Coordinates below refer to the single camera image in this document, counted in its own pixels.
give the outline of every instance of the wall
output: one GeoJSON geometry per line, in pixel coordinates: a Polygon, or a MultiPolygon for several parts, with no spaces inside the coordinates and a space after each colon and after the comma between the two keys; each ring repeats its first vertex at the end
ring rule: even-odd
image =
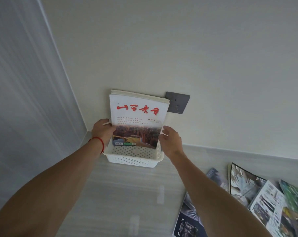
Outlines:
{"type": "Polygon", "coordinates": [[[86,127],[37,0],[0,0],[0,208],[86,127]]]}
{"type": "Polygon", "coordinates": [[[191,95],[184,143],[298,159],[298,0],[42,0],[88,129],[110,89],[191,95]]]}

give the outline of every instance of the person's left hand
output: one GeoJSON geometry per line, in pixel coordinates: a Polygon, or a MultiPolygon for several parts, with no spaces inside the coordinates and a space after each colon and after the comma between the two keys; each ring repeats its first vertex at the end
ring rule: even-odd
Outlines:
{"type": "Polygon", "coordinates": [[[111,123],[104,125],[107,122],[109,122],[109,119],[100,119],[93,125],[92,129],[92,138],[100,137],[106,146],[108,146],[113,132],[116,130],[116,126],[111,123]]]}

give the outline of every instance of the forearm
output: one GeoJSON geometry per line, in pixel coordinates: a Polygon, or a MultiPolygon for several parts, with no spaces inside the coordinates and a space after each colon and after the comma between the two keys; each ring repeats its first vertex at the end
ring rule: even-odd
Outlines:
{"type": "Polygon", "coordinates": [[[0,211],[0,236],[54,236],[102,147],[93,139],[24,185],[0,211]]]}
{"type": "Polygon", "coordinates": [[[271,237],[236,199],[216,185],[184,154],[171,158],[200,216],[208,237],[271,237]]]}

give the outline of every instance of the person's right arm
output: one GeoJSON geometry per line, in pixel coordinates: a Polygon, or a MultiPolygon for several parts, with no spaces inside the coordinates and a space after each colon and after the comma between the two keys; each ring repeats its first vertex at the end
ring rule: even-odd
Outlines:
{"type": "Polygon", "coordinates": [[[175,130],[164,126],[162,132],[165,134],[159,136],[162,150],[177,169],[208,237],[271,237],[249,210],[187,158],[175,130]]]}

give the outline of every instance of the hand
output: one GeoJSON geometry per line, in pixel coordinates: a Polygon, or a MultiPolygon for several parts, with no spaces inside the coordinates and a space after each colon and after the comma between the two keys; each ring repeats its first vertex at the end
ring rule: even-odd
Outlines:
{"type": "Polygon", "coordinates": [[[100,137],[104,145],[108,146],[109,141],[116,130],[116,126],[108,123],[109,119],[101,119],[93,125],[92,137],[100,137]]]}
{"type": "Polygon", "coordinates": [[[169,126],[164,126],[164,130],[159,136],[159,141],[163,152],[167,155],[168,158],[172,159],[173,156],[178,154],[183,154],[182,139],[179,134],[169,126]]]}

